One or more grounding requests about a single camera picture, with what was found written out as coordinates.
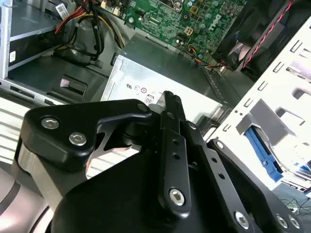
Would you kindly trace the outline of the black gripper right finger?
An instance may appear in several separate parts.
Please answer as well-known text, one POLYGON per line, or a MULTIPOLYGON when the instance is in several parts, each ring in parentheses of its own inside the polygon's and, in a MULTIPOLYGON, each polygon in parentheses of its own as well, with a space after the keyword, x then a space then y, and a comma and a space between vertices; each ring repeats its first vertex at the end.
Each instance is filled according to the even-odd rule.
POLYGON ((192 209, 177 233, 301 233, 301 221, 221 141, 204 142, 186 120, 181 99, 176 113, 186 138, 192 209))

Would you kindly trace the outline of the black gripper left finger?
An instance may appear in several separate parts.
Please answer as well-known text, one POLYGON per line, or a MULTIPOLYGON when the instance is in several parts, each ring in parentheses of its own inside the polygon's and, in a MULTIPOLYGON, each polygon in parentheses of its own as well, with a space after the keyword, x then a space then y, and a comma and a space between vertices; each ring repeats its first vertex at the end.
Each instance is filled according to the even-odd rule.
POLYGON ((175 97, 113 100, 35 108, 24 117, 16 161, 56 210, 78 185, 148 149, 162 126, 179 126, 175 97))

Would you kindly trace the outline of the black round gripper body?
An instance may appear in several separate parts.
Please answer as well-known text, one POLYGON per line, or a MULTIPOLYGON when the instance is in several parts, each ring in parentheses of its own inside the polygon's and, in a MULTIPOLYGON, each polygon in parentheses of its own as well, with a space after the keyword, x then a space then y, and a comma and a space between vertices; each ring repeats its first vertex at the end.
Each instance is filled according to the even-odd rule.
POLYGON ((58 205, 54 233, 175 233, 192 209, 181 123, 159 139, 71 190, 58 205))

